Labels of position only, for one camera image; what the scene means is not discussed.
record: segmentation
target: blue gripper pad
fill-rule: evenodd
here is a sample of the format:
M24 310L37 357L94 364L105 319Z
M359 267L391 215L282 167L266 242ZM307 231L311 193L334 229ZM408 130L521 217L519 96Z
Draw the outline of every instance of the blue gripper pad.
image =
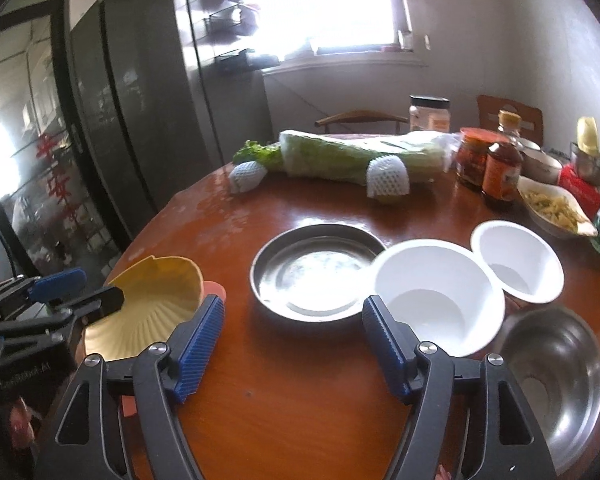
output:
M80 292L87 284L87 275L80 267L63 270L37 280L29 289L32 302L48 303Z
M193 331L178 361L178 379L172 389L176 402L182 404L190 394L198 390L223 323L224 304L220 298L215 298Z
M362 307L362 323L389 391L406 402L411 393L405 372L406 359L370 298L365 300Z

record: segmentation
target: black jar lid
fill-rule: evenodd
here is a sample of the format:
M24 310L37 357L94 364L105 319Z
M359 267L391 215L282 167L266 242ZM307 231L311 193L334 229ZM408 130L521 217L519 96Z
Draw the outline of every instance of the black jar lid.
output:
M437 108L438 110L449 110L451 108L451 101L443 97L433 97L431 95L412 95L410 97L412 106Z

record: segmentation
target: bright window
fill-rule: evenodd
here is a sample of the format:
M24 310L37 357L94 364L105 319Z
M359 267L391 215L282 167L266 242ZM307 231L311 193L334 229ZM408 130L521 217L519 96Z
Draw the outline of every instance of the bright window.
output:
M307 40L314 49L395 41L392 0L253 1L261 7L254 47L280 59Z

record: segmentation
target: table surface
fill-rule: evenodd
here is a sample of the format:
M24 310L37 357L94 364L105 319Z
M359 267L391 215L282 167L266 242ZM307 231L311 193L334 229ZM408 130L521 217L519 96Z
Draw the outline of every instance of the table surface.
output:
M207 480L381 479L410 408L392 397L366 344L362 324L287 326L254 298L249 269L276 235L302 225L342 222L386 246L439 238L469 248L470 235L494 218L538 232L564 267L557 301L582 316L600 342L600 256L588 240L556 240L521 205L494 214L451 174L413 186L399 206L369 200L365 188L270 174L232 196L230 166L178 193L126 250L111 277L142 258L185 256L206 280L224 285L226 320L199 391L180 408L189 445ZM461 399L454 399L454 405ZM459 404L455 413L459 413ZM131 422L141 480L152 477ZM452 416L441 461L452 467L463 423ZM586 452L563 476L579 478L600 449L600 418Z

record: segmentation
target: window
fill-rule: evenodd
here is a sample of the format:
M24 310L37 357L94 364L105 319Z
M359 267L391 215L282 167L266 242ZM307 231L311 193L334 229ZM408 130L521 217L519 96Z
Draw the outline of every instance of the window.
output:
M256 51L280 59L309 41L318 53L379 50L408 30L404 0L254 0L260 6Z

